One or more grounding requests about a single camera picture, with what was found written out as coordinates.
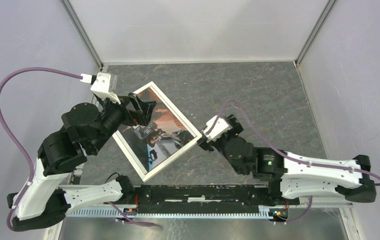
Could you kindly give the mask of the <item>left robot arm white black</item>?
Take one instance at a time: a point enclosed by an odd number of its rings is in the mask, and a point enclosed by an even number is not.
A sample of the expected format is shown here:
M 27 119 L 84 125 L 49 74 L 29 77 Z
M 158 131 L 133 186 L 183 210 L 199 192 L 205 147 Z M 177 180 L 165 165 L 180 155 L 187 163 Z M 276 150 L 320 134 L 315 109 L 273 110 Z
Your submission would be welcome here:
M 96 204 L 131 203 L 136 190 L 127 176 L 81 190 L 64 190 L 60 183 L 88 156 L 95 156 L 121 125 L 147 125 L 156 102 L 130 93 L 118 103 L 109 99 L 102 109 L 88 102 L 62 115 L 60 130 L 46 137 L 37 152 L 31 178 L 20 192 L 7 196 L 8 227 L 14 232 L 45 229 L 78 209 Z

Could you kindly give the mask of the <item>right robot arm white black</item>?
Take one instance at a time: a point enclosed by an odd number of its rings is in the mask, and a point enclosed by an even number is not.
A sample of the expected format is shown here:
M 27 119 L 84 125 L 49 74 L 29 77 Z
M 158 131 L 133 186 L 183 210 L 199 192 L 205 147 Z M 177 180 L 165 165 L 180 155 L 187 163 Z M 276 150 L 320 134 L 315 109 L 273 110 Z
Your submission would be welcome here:
M 197 141 L 205 151 L 217 150 L 239 175 L 251 174 L 267 182 L 269 202 L 299 197 L 339 196 L 354 203 L 373 203 L 377 190 L 367 155 L 349 160 L 306 157 L 273 148 L 257 147 L 240 136 L 243 127 L 234 115 L 214 116 Z

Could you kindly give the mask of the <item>light wooden picture frame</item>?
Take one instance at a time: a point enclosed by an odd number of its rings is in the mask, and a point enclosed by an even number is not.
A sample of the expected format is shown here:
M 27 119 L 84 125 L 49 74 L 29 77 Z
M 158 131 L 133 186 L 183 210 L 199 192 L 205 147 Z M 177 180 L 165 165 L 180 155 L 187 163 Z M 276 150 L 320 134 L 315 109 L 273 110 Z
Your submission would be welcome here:
M 146 182 L 147 180 L 155 176 L 165 167 L 167 167 L 168 165 L 173 163 L 175 160 L 177 160 L 181 155 L 189 151 L 190 148 L 196 145 L 197 140 L 201 137 L 201 133 L 199 132 L 199 130 L 196 129 L 196 127 L 190 122 L 190 120 L 178 109 L 178 107 L 166 96 L 165 93 L 163 93 L 163 91 L 154 82 L 147 83 L 146 85 L 136 90 L 135 93 L 138 95 L 138 93 L 140 93 L 141 91 L 143 91 L 144 89 L 148 87 L 152 87 L 154 89 L 154 91 L 159 95 L 159 97 L 163 100 L 163 102 L 176 114 L 176 116 L 180 120 L 183 121 L 184 125 L 195 136 L 195 138 L 192 141 L 190 141 L 188 145 L 184 146 L 182 149 L 174 153 L 171 158 L 165 160 L 164 162 L 159 164 L 150 172 L 147 172 L 142 166 L 141 162 L 137 159 L 134 152 L 132 152 L 129 145 L 120 134 L 119 130 L 117 130 L 116 133 L 113 135 L 113 139 L 115 140 L 117 145 L 120 147 L 120 149 L 123 151 L 128 161 L 131 163 L 131 165 L 134 167 L 134 169 L 136 170 L 136 172 L 138 173 L 138 175 L 144 182 Z

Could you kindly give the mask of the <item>printed photo with white border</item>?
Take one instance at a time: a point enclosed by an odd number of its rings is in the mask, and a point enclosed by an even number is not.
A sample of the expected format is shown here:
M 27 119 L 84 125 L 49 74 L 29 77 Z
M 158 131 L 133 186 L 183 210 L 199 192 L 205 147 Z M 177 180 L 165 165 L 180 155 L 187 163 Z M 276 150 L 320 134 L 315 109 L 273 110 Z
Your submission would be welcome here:
M 152 87 L 138 93 L 143 101 L 155 101 L 151 122 L 146 126 L 121 126 L 119 132 L 147 172 L 170 159 L 195 136 L 163 102 Z

